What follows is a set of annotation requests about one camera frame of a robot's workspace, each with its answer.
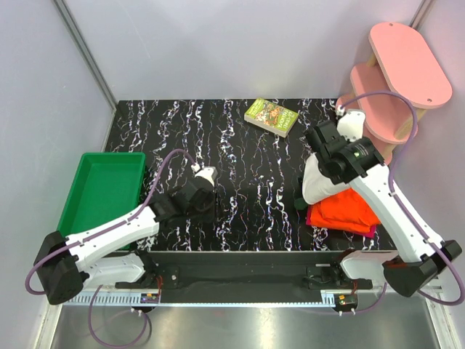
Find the white and green t-shirt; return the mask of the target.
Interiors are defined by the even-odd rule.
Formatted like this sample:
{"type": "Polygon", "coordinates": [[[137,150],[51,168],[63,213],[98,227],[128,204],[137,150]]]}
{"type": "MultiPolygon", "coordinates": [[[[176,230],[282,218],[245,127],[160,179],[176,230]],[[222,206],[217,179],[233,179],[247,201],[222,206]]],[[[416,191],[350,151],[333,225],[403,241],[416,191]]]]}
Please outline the white and green t-shirt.
{"type": "Polygon", "coordinates": [[[349,189],[349,185],[344,182],[334,185],[329,178],[320,172],[318,165],[317,156],[313,153],[306,160],[302,189],[294,199],[294,207],[297,210],[306,209],[323,199],[349,189]]]}

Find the green paperback book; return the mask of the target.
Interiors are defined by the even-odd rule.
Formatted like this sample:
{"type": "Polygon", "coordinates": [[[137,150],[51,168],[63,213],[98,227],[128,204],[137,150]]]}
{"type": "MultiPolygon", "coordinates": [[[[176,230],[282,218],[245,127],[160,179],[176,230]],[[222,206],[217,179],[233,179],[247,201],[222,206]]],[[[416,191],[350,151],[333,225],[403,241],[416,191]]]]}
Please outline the green paperback book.
{"type": "Polygon", "coordinates": [[[279,137],[286,138],[299,114],[263,98],[256,99],[244,114],[244,120],[279,137]]]}

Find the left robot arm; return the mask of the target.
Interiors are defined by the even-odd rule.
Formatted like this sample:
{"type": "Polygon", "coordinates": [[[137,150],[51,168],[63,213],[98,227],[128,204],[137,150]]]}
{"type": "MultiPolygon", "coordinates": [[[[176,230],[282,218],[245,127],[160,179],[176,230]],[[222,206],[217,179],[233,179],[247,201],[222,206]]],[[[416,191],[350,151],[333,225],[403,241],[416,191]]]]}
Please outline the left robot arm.
{"type": "Polygon", "coordinates": [[[117,283],[152,286],[157,270],[148,258],[136,252],[124,257],[111,257],[110,253],[186,222],[211,222],[215,194],[213,180],[195,177],[97,228],[67,238],[59,231],[49,233],[33,264],[49,304],[67,302],[87,287],[117,283]]]}

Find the magenta folded t-shirt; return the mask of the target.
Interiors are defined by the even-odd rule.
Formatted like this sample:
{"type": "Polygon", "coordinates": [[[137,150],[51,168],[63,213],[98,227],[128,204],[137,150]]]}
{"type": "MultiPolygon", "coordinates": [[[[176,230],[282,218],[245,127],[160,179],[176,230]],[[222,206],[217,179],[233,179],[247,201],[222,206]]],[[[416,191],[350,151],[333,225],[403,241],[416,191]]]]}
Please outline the magenta folded t-shirt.
{"type": "Polygon", "coordinates": [[[306,224],[309,225],[309,226],[317,227],[317,228],[327,228],[327,229],[333,229],[333,230],[342,230],[342,231],[346,231],[346,232],[349,232],[349,233],[354,233],[356,235],[364,236],[364,237],[368,237],[368,238],[373,238],[374,233],[376,232],[376,225],[367,226],[367,225],[354,225],[354,224],[350,223],[349,225],[343,225],[342,228],[337,228],[333,223],[329,223],[329,222],[316,222],[316,223],[313,223],[310,216],[307,217],[306,224]]]}

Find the pink three-tier shelf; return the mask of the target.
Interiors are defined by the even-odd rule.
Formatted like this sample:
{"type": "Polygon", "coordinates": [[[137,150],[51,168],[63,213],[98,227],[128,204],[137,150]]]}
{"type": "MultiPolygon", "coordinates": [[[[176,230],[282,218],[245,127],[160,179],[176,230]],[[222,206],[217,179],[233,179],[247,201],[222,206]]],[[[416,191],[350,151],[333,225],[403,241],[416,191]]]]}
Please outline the pink three-tier shelf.
{"type": "Polygon", "coordinates": [[[368,36],[373,53],[350,72],[352,91],[336,102],[360,109],[364,136],[371,139],[385,163],[412,130],[412,111],[419,118],[446,104],[453,90],[423,36],[409,26],[376,24],[368,36]]]}

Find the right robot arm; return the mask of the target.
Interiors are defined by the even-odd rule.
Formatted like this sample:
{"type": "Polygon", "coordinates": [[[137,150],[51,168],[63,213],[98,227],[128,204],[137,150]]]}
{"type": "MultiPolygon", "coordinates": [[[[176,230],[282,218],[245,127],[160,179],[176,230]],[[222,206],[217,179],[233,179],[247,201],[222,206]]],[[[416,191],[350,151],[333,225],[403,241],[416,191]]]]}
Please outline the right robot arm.
{"type": "Polygon", "coordinates": [[[305,133],[318,160],[316,168],[333,184],[346,183],[369,205],[396,249],[352,250],[330,269],[330,280],[346,288],[357,279],[384,281],[404,297],[419,292],[462,253],[460,245],[435,233],[392,181],[389,167],[371,140],[349,141],[331,121],[305,133]]]}

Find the orange folded t-shirt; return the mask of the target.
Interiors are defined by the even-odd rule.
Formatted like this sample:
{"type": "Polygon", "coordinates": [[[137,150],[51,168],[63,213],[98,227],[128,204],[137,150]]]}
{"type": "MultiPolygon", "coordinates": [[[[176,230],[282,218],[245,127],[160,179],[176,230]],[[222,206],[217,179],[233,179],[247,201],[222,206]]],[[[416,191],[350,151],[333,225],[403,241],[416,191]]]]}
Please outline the orange folded t-shirt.
{"type": "Polygon", "coordinates": [[[380,225],[381,222],[365,200],[349,188],[309,206],[307,217],[313,223],[329,222],[337,228],[343,225],[380,225]]]}

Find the green plastic tray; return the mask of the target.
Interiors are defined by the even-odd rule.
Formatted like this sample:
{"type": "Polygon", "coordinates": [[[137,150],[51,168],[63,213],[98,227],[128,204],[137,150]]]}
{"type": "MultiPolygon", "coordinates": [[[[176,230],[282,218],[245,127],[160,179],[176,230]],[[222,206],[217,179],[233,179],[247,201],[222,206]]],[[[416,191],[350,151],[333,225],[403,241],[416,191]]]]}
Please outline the green plastic tray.
{"type": "Polygon", "coordinates": [[[96,228],[139,205],[145,154],[85,153],[57,230],[63,237],[96,228]]]}

